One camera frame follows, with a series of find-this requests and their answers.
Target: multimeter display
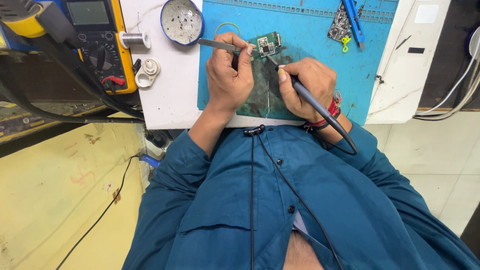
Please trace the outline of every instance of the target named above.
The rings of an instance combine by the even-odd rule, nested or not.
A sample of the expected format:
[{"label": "multimeter display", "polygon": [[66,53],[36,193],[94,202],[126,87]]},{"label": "multimeter display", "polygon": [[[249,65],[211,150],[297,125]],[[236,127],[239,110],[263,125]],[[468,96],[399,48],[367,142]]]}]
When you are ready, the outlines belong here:
[{"label": "multimeter display", "polygon": [[109,23],[103,1],[67,2],[67,5],[74,25]]}]

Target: solder wire spool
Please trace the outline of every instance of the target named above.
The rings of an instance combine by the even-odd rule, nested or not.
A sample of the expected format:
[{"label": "solder wire spool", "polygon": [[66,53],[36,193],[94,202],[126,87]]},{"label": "solder wire spool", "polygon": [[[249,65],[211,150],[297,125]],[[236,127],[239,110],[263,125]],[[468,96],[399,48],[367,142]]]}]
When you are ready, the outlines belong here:
[{"label": "solder wire spool", "polygon": [[143,33],[132,33],[127,34],[125,31],[120,31],[119,33],[120,43],[125,48],[128,49],[130,46],[145,46],[149,49],[152,46],[152,41],[148,32],[144,31]]}]

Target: green circuit board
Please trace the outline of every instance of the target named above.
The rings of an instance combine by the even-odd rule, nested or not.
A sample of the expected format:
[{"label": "green circuit board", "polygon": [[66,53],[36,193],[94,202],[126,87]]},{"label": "green circuit board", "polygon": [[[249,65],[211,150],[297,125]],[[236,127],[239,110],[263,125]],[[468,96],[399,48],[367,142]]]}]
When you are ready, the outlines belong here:
[{"label": "green circuit board", "polygon": [[282,46],[282,39],[280,34],[277,32],[272,32],[263,36],[254,37],[247,40],[252,44],[255,44],[255,48],[259,53],[252,54],[252,61],[266,57],[267,55],[273,55],[280,52],[280,47]]}]

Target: man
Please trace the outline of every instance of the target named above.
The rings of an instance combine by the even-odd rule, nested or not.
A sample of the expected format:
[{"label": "man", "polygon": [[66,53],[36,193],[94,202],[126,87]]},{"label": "man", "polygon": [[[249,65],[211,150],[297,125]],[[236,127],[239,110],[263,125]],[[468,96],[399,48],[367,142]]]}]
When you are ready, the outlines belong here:
[{"label": "man", "polygon": [[215,40],[243,48],[238,66],[232,52],[213,49],[205,66],[210,100],[151,179],[123,269],[480,269],[373,135],[339,113],[358,154],[322,147],[316,137],[350,150],[292,88],[290,74],[298,75],[330,108],[336,73],[317,60],[278,71],[286,107],[314,126],[311,133],[289,125],[250,128],[252,136],[235,129],[212,158],[253,88],[253,46],[233,33]]}]

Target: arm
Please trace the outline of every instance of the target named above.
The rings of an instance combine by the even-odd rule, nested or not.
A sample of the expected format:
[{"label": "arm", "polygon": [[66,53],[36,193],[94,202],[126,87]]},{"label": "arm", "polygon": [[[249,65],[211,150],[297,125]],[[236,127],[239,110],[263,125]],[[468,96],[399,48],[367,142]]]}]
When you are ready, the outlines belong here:
[{"label": "arm", "polygon": [[177,227],[205,179],[218,137],[253,88],[253,47],[234,33],[218,35],[215,40],[243,48],[238,68],[232,67],[231,51],[213,50],[205,66],[210,100],[190,131],[183,132],[168,147],[145,189],[124,270],[165,267]]},{"label": "arm", "polygon": [[[302,59],[278,70],[280,93],[286,107],[297,116],[311,123],[323,118],[292,88],[289,74],[298,75],[305,87],[325,107],[332,102],[336,73],[313,59]],[[475,269],[480,262],[465,244],[428,210],[422,196],[390,164],[387,157],[378,151],[377,139],[368,131],[352,124],[343,114],[339,123],[349,133],[358,148],[352,156],[334,147],[328,151],[366,175],[393,203],[408,231],[414,231],[445,260],[446,264],[461,269]],[[350,150],[348,143],[331,126],[315,131],[324,140]]]}]

